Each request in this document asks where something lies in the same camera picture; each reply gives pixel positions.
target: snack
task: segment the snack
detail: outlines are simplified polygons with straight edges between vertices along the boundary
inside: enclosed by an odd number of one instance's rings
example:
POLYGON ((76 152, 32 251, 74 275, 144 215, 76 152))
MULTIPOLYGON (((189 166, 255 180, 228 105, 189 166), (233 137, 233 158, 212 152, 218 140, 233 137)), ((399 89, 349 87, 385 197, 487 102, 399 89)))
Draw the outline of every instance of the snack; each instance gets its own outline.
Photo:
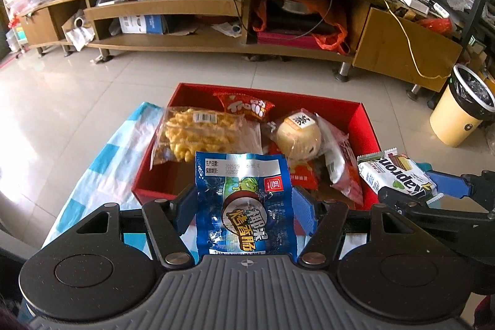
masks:
POLYGON ((244 115, 260 122, 267 119, 268 111, 275 105, 270 101, 260 100, 246 94, 215 93, 225 109, 225 112, 236 115, 244 115))
POLYGON ((269 123, 269 126, 272 140, 289 160, 310 161, 322 155, 321 130, 316 116, 310 112, 301 109, 278 124, 269 123))
POLYGON ((435 183, 406 155, 397 155, 397 150, 393 155, 360 156, 357 162, 359 174, 376 194, 384 186, 417 198, 437 194, 435 183))
POLYGON ((197 250, 296 256, 292 187, 282 155, 196 153, 197 250))
POLYGON ((359 205, 363 205, 363 191, 357 160, 349 143, 349 136, 317 115, 317 122, 325 143, 325 165, 332 187, 359 205))
MULTIPOLYGON (((270 155, 281 154, 275 142, 270 142, 268 153, 270 155)), ((309 191, 318 189, 318 178, 314 170, 313 162, 294 163, 289 165, 289 174, 292 186, 301 186, 309 191)))
POLYGON ((259 124, 224 112, 168 108, 155 142, 153 165, 166 161, 192 162, 197 151, 259 153, 259 124))

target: red snack bag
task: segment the red snack bag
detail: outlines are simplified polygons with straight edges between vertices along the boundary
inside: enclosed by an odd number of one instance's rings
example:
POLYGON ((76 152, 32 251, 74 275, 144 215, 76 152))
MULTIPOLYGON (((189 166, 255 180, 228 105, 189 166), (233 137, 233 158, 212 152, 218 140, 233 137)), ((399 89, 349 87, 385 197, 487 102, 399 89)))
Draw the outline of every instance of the red snack bag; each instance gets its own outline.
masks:
POLYGON ((244 115, 251 120, 266 121, 268 111, 275 105, 270 101, 260 100, 246 94, 215 93, 223 105, 225 112, 235 115, 244 115))
MULTIPOLYGON (((277 147, 274 141, 270 142, 268 154, 275 155, 282 152, 277 147)), ((289 165, 289 173, 291 176, 292 186, 302 186, 309 191, 318 189, 318 180, 314 171, 313 162, 298 163, 297 165, 289 165)))

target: barcode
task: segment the barcode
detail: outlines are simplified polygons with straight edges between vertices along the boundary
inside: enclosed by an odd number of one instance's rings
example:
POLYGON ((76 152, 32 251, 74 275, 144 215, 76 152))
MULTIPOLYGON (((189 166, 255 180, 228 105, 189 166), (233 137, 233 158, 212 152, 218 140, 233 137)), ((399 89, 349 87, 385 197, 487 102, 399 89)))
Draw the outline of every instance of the barcode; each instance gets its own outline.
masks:
POLYGON ((201 112, 196 112, 192 116, 192 121, 194 123, 217 123, 216 121, 216 114, 203 114, 201 112))

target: red cardboard box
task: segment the red cardboard box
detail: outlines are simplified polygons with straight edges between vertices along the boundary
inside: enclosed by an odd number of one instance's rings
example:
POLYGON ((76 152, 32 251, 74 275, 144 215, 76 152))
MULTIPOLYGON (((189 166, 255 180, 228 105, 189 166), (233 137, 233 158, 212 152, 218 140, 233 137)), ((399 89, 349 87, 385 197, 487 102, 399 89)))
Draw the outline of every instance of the red cardboard box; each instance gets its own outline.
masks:
MULTIPOLYGON (((349 133, 349 141, 356 156, 376 153, 380 150, 371 122, 361 103, 254 88, 180 83, 168 106, 223 111, 222 104, 213 95, 216 92, 242 93, 271 101, 275 104, 270 111, 271 120, 281 118, 294 110, 306 108, 322 116, 341 131, 349 133)), ((186 186, 195 182, 195 166, 192 163, 167 162, 149 169, 155 137, 146 150, 132 187, 132 192, 142 204, 154 199, 173 200, 186 186)), ((378 203, 378 198, 364 181, 361 183, 363 209, 369 210, 372 204, 378 203)))

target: trash can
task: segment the trash can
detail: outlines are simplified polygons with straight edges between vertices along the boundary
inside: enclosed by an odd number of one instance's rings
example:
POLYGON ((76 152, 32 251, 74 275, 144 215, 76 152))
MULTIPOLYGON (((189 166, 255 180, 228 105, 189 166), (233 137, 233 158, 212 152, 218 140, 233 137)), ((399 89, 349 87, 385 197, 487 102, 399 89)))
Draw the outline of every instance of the trash can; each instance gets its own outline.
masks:
POLYGON ((471 69, 457 64, 449 85, 430 116, 435 135, 451 147, 457 147, 482 121, 495 119, 495 97, 483 80, 471 69))

